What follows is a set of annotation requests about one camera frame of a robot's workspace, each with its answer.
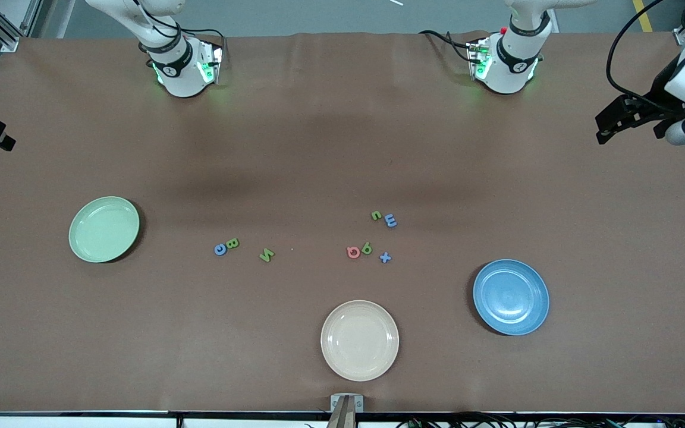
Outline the light green plate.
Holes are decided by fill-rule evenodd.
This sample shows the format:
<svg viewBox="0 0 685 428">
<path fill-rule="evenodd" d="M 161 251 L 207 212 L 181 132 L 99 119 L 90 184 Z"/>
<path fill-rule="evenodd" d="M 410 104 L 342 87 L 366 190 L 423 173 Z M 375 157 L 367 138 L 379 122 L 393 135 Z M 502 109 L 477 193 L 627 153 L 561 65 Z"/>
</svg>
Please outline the light green plate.
<svg viewBox="0 0 685 428">
<path fill-rule="evenodd" d="M 100 197 L 83 206 L 69 226 L 68 243 L 76 257 L 89 263 L 116 260 L 135 244 L 141 220 L 122 197 Z"/>
</svg>

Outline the blue plate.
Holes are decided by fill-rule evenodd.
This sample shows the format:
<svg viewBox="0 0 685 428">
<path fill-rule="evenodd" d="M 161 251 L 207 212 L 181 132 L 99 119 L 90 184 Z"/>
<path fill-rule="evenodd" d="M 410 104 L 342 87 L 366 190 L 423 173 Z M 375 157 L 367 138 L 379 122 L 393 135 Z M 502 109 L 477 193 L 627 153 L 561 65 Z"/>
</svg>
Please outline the blue plate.
<svg viewBox="0 0 685 428">
<path fill-rule="evenodd" d="M 550 309 L 548 287 L 541 274 L 514 259 L 484 265 L 473 280 L 472 301 L 487 326 L 506 336 L 535 332 Z"/>
</svg>

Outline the brown table cover sheet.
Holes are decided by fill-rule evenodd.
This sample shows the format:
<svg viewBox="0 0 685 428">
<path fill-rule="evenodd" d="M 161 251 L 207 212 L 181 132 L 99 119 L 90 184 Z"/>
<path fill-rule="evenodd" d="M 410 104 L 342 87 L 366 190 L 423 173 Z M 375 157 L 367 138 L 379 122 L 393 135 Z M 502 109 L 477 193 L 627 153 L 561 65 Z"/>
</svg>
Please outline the brown table cover sheet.
<svg viewBox="0 0 685 428">
<path fill-rule="evenodd" d="M 0 59 L 0 411 L 685 413 L 685 147 L 597 143 L 611 42 L 556 33 L 498 96 L 426 36 L 233 38 L 221 84 L 178 99 L 132 40 L 23 40 Z M 68 231 L 100 197 L 141 227 L 89 263 Z M 474 308 L 499 259 L 548 287 L 533 333 Z M 320 348 L 356 299 L 400 333 L 369 382 Z"/>
</svg>

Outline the beige plate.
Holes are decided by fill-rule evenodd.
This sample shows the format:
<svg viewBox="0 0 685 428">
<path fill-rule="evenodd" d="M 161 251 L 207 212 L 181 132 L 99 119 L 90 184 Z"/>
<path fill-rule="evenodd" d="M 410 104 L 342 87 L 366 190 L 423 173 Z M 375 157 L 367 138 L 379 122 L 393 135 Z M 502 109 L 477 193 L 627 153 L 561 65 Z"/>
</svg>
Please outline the beige plate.
<svg viewBox="0 0 685 428">
<path fill-rule="evenodd" d="M 369 382 L 395 363 L 400 333 L 394 317 L 364 299 L 342 303 L 327 315 L 320 331 L 327 366 L 348 381 Z"/>
</svg>

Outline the metal base bracket with LEDs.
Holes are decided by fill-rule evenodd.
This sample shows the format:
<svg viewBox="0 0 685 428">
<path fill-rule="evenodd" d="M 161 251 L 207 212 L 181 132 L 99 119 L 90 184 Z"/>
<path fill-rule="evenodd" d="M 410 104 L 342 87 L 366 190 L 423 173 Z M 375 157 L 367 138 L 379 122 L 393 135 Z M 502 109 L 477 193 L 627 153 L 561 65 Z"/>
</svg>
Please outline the metal base bracket with LEDs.
<svg viewBox="0 0 685 428">
<path fill-rule="evenodd" d="M 223 60 L 223 46 L 210 41 L 199 41 L 197 67 L 206 85 L 217 84 L 221 63 Z"/>
<path fill-rule="evenodd" d="M 490 37 L 466 43 L 469 70 L 473 80 L 484 80 L 492 65 Z"/>
</svg>

